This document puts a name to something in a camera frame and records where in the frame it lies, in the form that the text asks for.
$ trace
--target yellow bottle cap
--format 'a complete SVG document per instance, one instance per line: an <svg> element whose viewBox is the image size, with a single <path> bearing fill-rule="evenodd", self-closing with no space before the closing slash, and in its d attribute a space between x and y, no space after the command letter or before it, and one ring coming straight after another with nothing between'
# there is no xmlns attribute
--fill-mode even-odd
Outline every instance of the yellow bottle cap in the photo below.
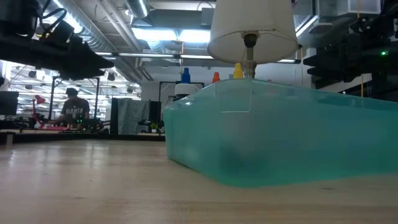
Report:
<svg viewBox="0 0 398 224"><path fill-rule="evenodd" d="M242 65L240 63L235 64L234 79L243 78Z"/></svg>

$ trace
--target wooden table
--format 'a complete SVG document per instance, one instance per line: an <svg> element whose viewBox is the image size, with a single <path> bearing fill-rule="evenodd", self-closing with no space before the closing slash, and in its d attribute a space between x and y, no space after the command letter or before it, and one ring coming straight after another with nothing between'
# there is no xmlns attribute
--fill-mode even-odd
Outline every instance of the wooden table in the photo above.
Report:
<svg viewBox="0 0 398 224"><path fill-rule="evenodd" d="M164 142L60 141L0 150L0 223L398 223L398 175L260 189L220 185Z"/></svg>

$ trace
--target computer monitor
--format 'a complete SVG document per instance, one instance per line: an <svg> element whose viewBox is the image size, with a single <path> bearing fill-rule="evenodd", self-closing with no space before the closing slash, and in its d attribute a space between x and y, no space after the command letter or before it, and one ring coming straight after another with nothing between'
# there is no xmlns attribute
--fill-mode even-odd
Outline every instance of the computer monitor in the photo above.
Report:
<svg viewBox="0 0 398 224"><path fill-rule="evenodd" d="M0 115L16 115L19 93L15 91L0 91Z"/></svg>

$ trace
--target gray t-shirt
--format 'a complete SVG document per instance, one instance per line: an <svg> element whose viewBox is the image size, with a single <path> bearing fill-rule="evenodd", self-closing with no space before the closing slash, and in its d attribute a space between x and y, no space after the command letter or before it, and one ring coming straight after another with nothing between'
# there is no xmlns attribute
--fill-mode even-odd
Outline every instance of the gray t-shirt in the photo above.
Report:
<svg viewBox="0 0 398 224"><path fill-rule="evenodd" d="M65 102L61 114L65 116L68 123L74 123L80 116L85 117L90 112L88 101L82 98L69 99Z"/></svg>

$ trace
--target plastic tub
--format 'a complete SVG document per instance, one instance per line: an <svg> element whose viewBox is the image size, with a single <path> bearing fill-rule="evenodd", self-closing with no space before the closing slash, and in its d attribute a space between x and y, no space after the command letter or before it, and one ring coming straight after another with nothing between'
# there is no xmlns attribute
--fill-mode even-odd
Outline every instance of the plastic tub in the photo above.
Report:
<svg viewBox="0 0 398 224"><path fill-rule="evenodd" d="M398 171L398 104L259 80L226 80L164 111L167 155L258 187Z"/></svg>

